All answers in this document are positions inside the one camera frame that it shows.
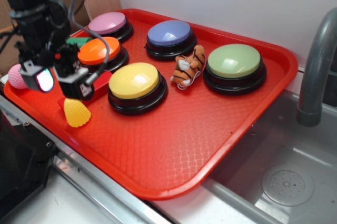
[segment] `black device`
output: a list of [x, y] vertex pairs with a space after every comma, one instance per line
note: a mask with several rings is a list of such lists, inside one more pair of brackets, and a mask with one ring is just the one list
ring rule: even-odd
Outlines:
[[34, 126], [0, 111], [0, 222], [45, 187], [56, 146]]
[[89, 100], [94, 88], [88, 69], [80, 66], [77, 45], [67, 44], [71, 32], [68, 10], [61, 0], [8, 0], [9, 14], [24, 42], [17, 42], [21, 76], [30, 89], [50, 91], [54, 73], [64, 95]]

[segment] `green button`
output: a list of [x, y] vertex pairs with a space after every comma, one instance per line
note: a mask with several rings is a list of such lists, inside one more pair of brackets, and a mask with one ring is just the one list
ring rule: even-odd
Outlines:
[[68, 38], [67, 39], [67, 44], [77, 44], [77, 46], [80, 48], [82, 47], [85, 43], [91, 41], [92, 38], [89, 37], [80, 37], [80, 38]]
[[224, 78], [239, 78], [252, 74], [260, 64], [259, 52], [248, 45], [230, 44], [210, 53], [208, 64], [213, 74]]

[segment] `stuffed tiger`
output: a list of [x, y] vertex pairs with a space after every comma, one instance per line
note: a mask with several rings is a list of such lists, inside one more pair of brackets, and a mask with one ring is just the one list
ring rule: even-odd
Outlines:
[[205, 50], [201, 45], [195, 46], [193, 54], [189, 57], [178, 55], [175, 58], [176, 64], [171, 82], [176, 83], [180, 90], [185, 90], [201, 74], [205, 60]]

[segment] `tray rim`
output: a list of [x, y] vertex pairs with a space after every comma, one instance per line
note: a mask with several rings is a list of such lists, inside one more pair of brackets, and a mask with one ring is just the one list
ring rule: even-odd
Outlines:
[[[146, 17], [152, 17], [152, 20], [155, 18], [158, 21], [158, 23], [161, 21], [160, 19], [162, 19], [162, 18], [164, 18], [166, 20], [171, 20], [171, 19], [174, 20], [175, 19], [175, 18], [164, 16], [164, 15], [151, 13], [151, 12], [143, 11], [141, 9], [134, 9], [134, 8], [123, 9], [123, 10], [120, 10], [119, 12], [122, 12], [127, 16], [128, 15], [133, 15], [133, 16], [137, 15], [137, 17], [139, 17], [139, 15], [146, 15]], [[213, 28], [193, 24], [193, 23], [190, 23], [190, 22], [188, 22], [188, 23], [190, 24], [193, 31], [196, 31], [196, 35], [197, 35], [198, 32], [202, 33], [204, 31], [207, 31], [210, 35], [220, 36], [222, 38], [230, 38], [231, 40], [235, 39], [235, 40], [238, 40], [238, 42], [240, 42], [242, 44], [249, 44], [249, 45], [257, 46], [257, 47], [262, 46], [262, 47], [267, 47], [268, 49], [279, 51], [284, 56], [283, 59], [286, 59], [286, 62], [288, 63], [287, 65], [283, 65], [282, 68], [284, 68], [286, 66], [288, 68], [288, 70], [284, 71], [285, 75], [283, 76], [281, 81], [279, 81], [278, 84], [274, 87], [274, 89], [271, 90], [269, 92], [269, 94], [265, 97], [264, 100], [268, 99], [267, 105], [265, 104], [265, 102], [261, 102], [258, 106], [256, 106], [255, 109], [253, 110], [253, 112], [244, 119], [244, 121], [233, 132], [233, 134], [229, 138], [227, 138], [227, 140], [225, 142], [223, 142], [223, 144], [204, 163], [204, 165], [199, 169], [199, 171], [195, 175], [191, 176], [191, 178], [189, 180], [185, 181], [183, 184], [181, 184], [179, 186], [176, 186], [176, 187], [168, 188], [165, 191], [154, 190], [154, 189], [149, 189], [149, 188], [146, 188], [146, 187], [141, 187], [140, 183], [136, 183], [135, 180], [133, 180], [129, 176], [123, 174], [123, 184], [122, 185], [126, 189], [128, 189], [131, 193], [133, 193], [136, 196], [138, 196], [140, 198], [143, 198], [143, 199], [149, 199], [149, 200], [170, 199], [170, 198], [174, 198], [174, 197], [180, 196], [182, 194], [188, 193], [189, 191], [193, 190], [195, 187], [200, 185], [204, 181], [204, 179], [207, 177], [207, 175], [221, 161], [221, 159], [231, 150], [231, 148], [235, 145], [235, 143], [238, 140], [240, 140], [240, 138], [243, 136], [243, 134], [249, 129], [251, 124], [253, 124], [262, 115], [262, 113], [272, 104], [272, 102], [283, 92], [283, 90], [295, 78], [295, 76], [298, 72], [298, 61], [297, 61], [297, 59], [295, 58], [295, 56], [289, 50], [287, 50], [287, 49], [285, 49], [281, 46], [271, 44], [271, 43], [268, 43], [268, 42], [264, 42], [264, 41], [259, 41], [259, 40], [249, 38], [249, 37], [244, 37], [244, 36], [237, 35], [237, 34], [228, 33], [226, 31], [220, 31], [220, 30], [216, 30], [216, 29], [213, 29]], [[72, 34], [71, 37], [77, 37], [81, 34], [81, 32], [82, 31], [79, 30], [78, 32]], [[11, 93], [10, 88], [11, 88], [11, 86], [8, 86], [8, 82], [7, 82], [5, 84], [5, 87], [4, 87], [5, 95], [10, 100], [12, 100], [15, 104], [16, 104], [16, 102], [20, 103], [21, 99], [19, 99], [13, 93]], [[21, 108], [21, 109], [25, 110], [28, 114], [31, 114], [31, 113], [35, 114], [33, 109], [24, 109], [24, 108]], [[37, 120], [37, 121], [39, 123], [41, 123], [43, 126], [48, 128], [48, 125], [46, 125], [46, 124], [48, 124], [48, 122], [41, 122], [39, 120]], [[92, 159], [96, 156], [99, 157], [99, 155], [93, 150], [86, 150], [84, 148], [81, 148], [80, 151], [81, 151], [80, 154], [84, 158], [86, 158], [86, 156], [90, 156], [91, 157], [90, 159]], [[100, 163], [102, 163], [101, 160], [97, 161], [94, 165], [99, 166]], [[120, 172], [120, 170], [117, 169], [116, 167], [114, 167], [111, 163], [105, 161], [104, 166], [106, 167], [107, 164], [111, 169], [118, 170]], [[106, 172], [104, 170], [102, 170], [102, 171], [105, 172], [106, 174], [108, 174], [108, 176], [110, 176], [112, 179], [115, 179], [117, 182], [119, 182], [119, 179], [114, 178], [111, 175], [111, 172]]]

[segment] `sink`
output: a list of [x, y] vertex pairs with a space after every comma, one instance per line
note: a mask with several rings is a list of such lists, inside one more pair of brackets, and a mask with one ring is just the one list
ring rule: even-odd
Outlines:
[[306, 128], [297, 102], [284, 91], [209, 177], [275, 223], [335, 223], [337, 110], [323, 105], [321, 123]]

